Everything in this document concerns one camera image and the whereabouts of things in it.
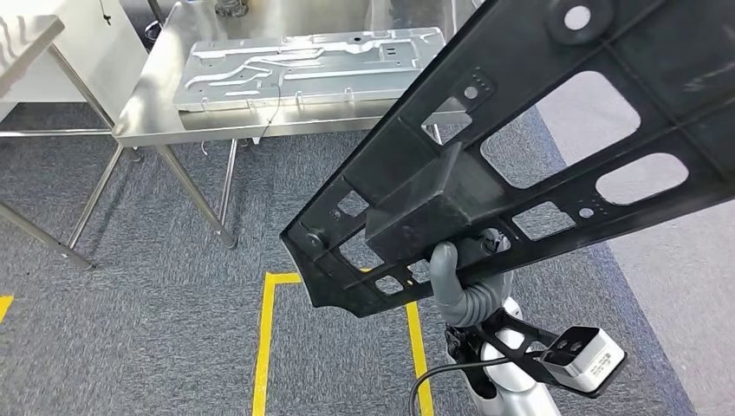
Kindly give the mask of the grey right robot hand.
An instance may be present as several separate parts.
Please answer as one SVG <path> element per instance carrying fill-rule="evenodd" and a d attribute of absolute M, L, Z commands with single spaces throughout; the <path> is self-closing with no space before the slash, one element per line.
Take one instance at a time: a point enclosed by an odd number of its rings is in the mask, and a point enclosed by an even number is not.
<path fill-rule="evenodd" d="M 511 295 L 513 272 L 486 276 L 463 287 L 457 277 L 459 254 L 451 242 L 438 243 L 429 263 L 434 301 L 445 322 L 467 328 L 489 318 Z"/>

